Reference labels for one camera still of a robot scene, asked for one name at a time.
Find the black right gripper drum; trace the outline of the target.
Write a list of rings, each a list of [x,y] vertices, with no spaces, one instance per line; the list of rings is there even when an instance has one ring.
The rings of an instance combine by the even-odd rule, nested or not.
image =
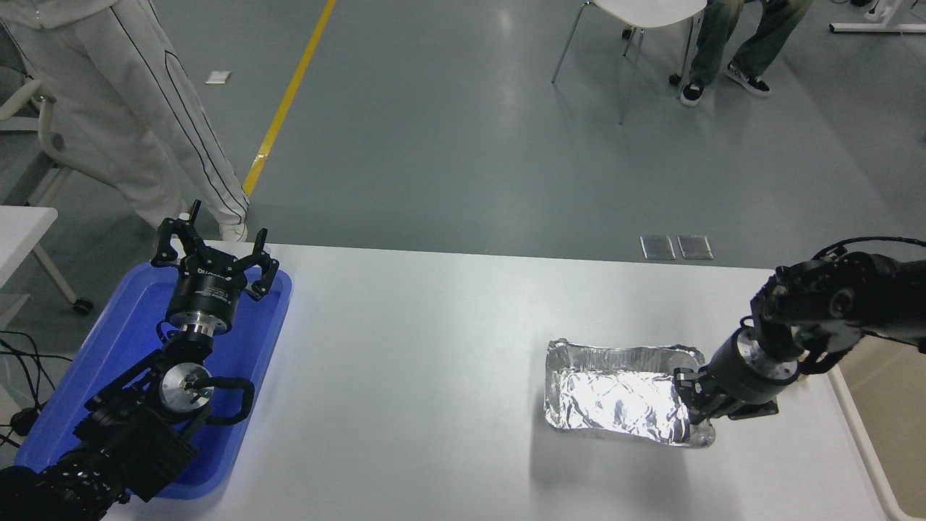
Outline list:
[[[725,395],[747,404],[764,404],[790,386],[791,363],[766,353],[753,330],[738,330],[715,352],[708,375]]]

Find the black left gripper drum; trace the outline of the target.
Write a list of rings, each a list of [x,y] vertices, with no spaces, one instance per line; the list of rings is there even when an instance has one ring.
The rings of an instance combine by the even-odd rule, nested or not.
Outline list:
[[[166,267],[176,269],[178,276],[166,309],[169,323],[182,324],[196,313],[209,315],[221,324],[234,322],[247,284],[245,272],[252,264],[220,250],[199,250]]]

